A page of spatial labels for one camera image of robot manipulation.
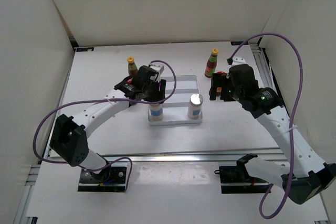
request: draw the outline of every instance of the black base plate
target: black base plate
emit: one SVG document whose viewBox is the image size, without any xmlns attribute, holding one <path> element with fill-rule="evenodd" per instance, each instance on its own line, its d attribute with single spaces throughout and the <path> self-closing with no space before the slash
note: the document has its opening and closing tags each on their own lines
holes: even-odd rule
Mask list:
<svg viewBox="0 0 336 224">
<path fill-rule="evenodd" d="M 92 178 L 89 172 L 82 169 L 80 172 L 78 191 L 95 191 L 95 192 L 111 192 L 121 193 L 125 191 L 126 172 L 127 167 L 124 166 L 111 166 L 111 175 L 107 181 L 111 181 L 105 185 L 100 185 L 100 182 Z"/>
<path fill-rule="evenodd" d="M 220 166 L 222 194 L 263 194 L 269 185 L 260 178 L 250 177 L 242 180 L 237 173 L 236 166 Z"/>
</svg>

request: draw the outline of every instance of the sauce bottle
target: sauce bottle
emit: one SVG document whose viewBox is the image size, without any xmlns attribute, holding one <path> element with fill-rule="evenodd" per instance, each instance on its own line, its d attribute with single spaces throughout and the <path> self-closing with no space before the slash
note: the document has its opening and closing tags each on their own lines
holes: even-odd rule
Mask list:
<svg viewBox="0 0 336 224">
<path fill-rule="evenodd" d="M 218 55 L 218 49 L 217 48 L 212 49 L 212 52 L 206 64 L 205 73 L 204 73 L 204 75 L 208 78 L 211 78 L 212 74 L 216 70 L 217 55 Z"/>
<path fill-rule="evenodd" d="M 128 75 L 135 76 L 138 73 L 138 68 L 134 62 L 134 58 L 128 57 L 127 62 L 128 62 Z"/>
</svg>

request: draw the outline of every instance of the bottle cap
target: bottle cap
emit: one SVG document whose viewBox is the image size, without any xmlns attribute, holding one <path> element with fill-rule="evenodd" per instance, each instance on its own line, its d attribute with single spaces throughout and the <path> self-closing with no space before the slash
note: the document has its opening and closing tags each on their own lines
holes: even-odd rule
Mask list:
<svg viewBox="0 0 336 224">
<path fill-rule="evenodd" d="M 214 49 L 212 49 L 212 54 L 213 54 L 213 55 L 217 55 L 218 52 L 219 52 L 218 48 L 214 48 Z"/>
<path fill-rule="evenodd" d="M 128 57 L 127 62 L 128 63 L 134 63 L 134 58 L 133 57 Z"/>
</svg>

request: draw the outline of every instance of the blue label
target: blue label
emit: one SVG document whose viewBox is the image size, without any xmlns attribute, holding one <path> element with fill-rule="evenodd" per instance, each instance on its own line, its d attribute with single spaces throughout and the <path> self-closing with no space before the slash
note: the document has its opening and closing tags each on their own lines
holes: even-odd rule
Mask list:
<svg viewBox="0 0 336 224">
<path fill-rule="evenodd" d="M 153 111 L 153 110 L 151 110 L 151 114 L 152 114 L 152 116 L 159 116 L 159 115 L 162 114 L 162 112 L 163 112 L 163 109 L 162 109 L 162 108 L 160 108 L 160 110 L 157 110 L 157 111 Z"/>
<path fill-rule="evenodd" d="M 201 110 L 194 110 L 193 115 L 198 115 Z"/>
</svg>

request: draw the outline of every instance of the white wall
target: white wall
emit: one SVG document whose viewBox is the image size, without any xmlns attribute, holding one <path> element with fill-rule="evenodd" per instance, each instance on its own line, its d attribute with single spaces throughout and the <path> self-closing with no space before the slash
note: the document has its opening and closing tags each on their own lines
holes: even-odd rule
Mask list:
<svg viewBox="0 0 336 224">
<path fill-rule="evenodd" d="M 223 41 L 274 28 L 288 0 L 54 0 L 80 46 Z"/>
<path fill-rule="evenodd" d="M 34 131 L 58 104 L 72 55 L 52 0 L 0 0 L 0 223 L 13 223 Z"/>
<path fill-rule="evenodd" d="M 302 56 L 303 92 L 295 123 L 327 162 L 336 163 L 336 0 L 291 0 L 275 31 L 288 36 Z M 266 50 L 291 109 L 298 88 L 296 57 L 277 38 Z M 336 223 L 336 183 L 322 196 Z"/>
</svg>

